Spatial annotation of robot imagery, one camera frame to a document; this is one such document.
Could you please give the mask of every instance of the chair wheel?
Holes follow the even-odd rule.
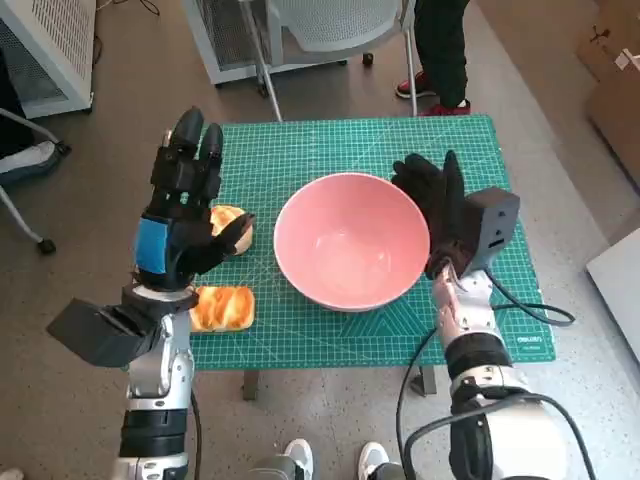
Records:
[[[258,85],[258,93],[262,98],[269,98],[269,90],[267,90],[267,86],[264,83]]]
[[[56,251],[56,244],[50,238],[45,238],[38,243],[38,250],[41,255],[51,255]]]
[[[365,67],[370,67],[371,65],[373,65],[373,53],[363,53],[362,64]]]
[[[56,143],[56,150],[62,157],[66,157],[71,153],[71,147],[64,142]]]

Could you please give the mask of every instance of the shoe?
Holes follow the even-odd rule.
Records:
[[[447,108],[440,103],[435,104],[430,109],[422,112],[421,117],[446,117],[449,115],[469,115],[471,113],[471,102],[469,100],[464,101],[464,105],[454,108]]]
[[[411,88],[409,87],[409,80],[405,80],[396,86],[396,95],[400,98],[411,98]],[[436,95],[431,86],[431,81],[427,74],[420,70],[416,74],[416,97],[426,97]]]
[[[367,480],[383,463],[389,463],[389,455],[384,447],[376,442],[367,443],[358,460],[358,480]]]
[[[6,186],[27,177],[45,175],[60,163],[63,155],[53,142],[42,142],[0,159],[0,185]]]
[[[297,438],[287,445],[287,448],[284,449],[284,454],[287,457],[291,457],[296,462],[296,465],[304,471],[304,480],[311,480],[313,476],[313,453],[309,442],[302,438]]]
[[[0,480],[22,480],[24,478],[24,473],[22,470],[18,470],[17,468],[12,468],[11,470],[5,470],[0,473]]]

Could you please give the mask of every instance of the grid lines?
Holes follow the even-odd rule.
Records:
[[[366,172],[390,178],[392,165],[417,152],[442,166],[454,149],[467,193],[488,186],[509,189],[493,123],[484,115],[451,118],[361,120],[225,125],[221,195],[256,214],[253,245],[205,275],[195,285],[247,285],[256,297],[253,326],[243,332],[191,336],[200,370],[318,368],[406,365],[435,308],[423,277],[407,294],[367,313],[331,312],[299,294],[280,272],[273,253],[273,229],[282,206],[308,182],[336,172]],[[495,276],[520,300],[541,296],[518,225],[493,266]],[[495,302],[504,299],[495,295]],[[515,361],[555,359],[553,337],[543,325],[515,310],[497,321]],[[434,341],[423,364],[444,363]]]

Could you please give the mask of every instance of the bread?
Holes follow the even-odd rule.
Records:
[[[211,209],[211,218],[209,221],[213,225],[212,234],[217,236],[220,234],[224,227],[233,222],[236,218],[244,213],[244,210],[238,207],[232,207],[231,205],[216,205]],[[245,234],[236,243],[236,255],[241,255],[246,252],[251,246],[251,240],[253,238],[253,226],[245,232]]]
[[[247,287],[198,287],[200,299],[191,309],[193,332],[244,330],[253,324],[256,300]]]

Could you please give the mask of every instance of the person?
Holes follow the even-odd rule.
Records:
[[[283,455],[276,455],[258,462],[249,470],[249,480],[312,480],[313,453],[309,443],[293,440]],[[397,463],[391,463],[382,445],[367,443],[358,460],[358,480],[404,480],[404,471]]]
[[[423,116],[466,115],[467,59],[462,18],[469,0],[417,0],[414,34],[422,70],[416,74],[418,97],[439,96]],[[396,95],[410,98],[409,81],[396,87]]]

